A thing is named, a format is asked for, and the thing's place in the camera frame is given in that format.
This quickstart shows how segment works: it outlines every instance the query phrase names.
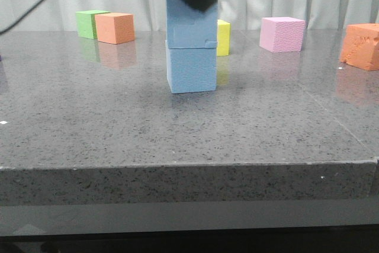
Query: orange foam cube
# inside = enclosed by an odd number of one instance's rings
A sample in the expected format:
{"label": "orange foam cube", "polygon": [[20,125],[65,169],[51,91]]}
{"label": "orange foam cube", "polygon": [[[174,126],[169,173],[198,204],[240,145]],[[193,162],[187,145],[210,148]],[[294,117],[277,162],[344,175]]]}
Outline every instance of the orange foam cube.
{"label": "orange foam cube", "polygon": [[379,70],[379,23],[348,25],[340,61],[365,71]]}
{"label": "orange foam cube", "polygon": [[134,41],[133,14],[107,13],[95,15],[97,39],[104,43],[121,44]]}

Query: gray granite table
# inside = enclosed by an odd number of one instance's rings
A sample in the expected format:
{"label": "gray granite table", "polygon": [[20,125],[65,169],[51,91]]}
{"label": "gray granite table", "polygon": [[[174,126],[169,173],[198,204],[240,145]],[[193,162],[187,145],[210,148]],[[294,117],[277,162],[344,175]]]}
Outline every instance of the gray granite table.
{"label": "gray granite table", "polygon": [[165,33],[0,38],[0,206],[354,199],[378,194],[379,72],[233,31],[216,92],[172,95]]}

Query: black cable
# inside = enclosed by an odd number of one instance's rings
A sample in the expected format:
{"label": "black cable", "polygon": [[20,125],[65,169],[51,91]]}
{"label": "black cable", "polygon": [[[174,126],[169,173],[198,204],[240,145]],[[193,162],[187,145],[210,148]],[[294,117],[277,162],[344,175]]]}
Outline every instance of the black cable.
{"label": "black cable", "polygon": [[25,13],[23,13],[22,16],[20,16],[19,19],[17,19],[16,21],[14,21],[11,25],[9,25],[7,28],[5,28],[4,30],[1,30],[0,31],[0,36],[5,34],[6,32],[9,32],[10,30],[12,30],[15,26],[17,26],[27,15],[29,15],[30,13],[32,13],[33,10],[35,10],[38,6],[40,6],[40,4],[42,4],[42,2],[44,2],[45,0],[39,0],[37,1],[31,8],[29,8]]}

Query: green foam cube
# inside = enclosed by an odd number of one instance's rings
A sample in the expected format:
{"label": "green foam cube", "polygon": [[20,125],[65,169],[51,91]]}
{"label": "green foam cube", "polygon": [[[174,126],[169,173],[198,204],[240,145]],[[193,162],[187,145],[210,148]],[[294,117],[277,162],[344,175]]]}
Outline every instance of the green foam cube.
{"label": "green foam cube", "polygon": [[102,10],[88,10],[76,12],[76,23],[79,37],[97,39],[95,15],[110,13]]}

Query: stacked blue cubes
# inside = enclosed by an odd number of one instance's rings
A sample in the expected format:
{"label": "stacked blue cubes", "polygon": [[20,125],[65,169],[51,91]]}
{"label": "stacked blue cubes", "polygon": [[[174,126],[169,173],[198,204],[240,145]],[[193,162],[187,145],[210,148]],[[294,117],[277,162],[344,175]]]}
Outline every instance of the stacked blue cubes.
{"label": "stacked blue cubes", "polygon": [[167,80],[171,92],[216,90],[217,5],[205,13],[167,0]]}

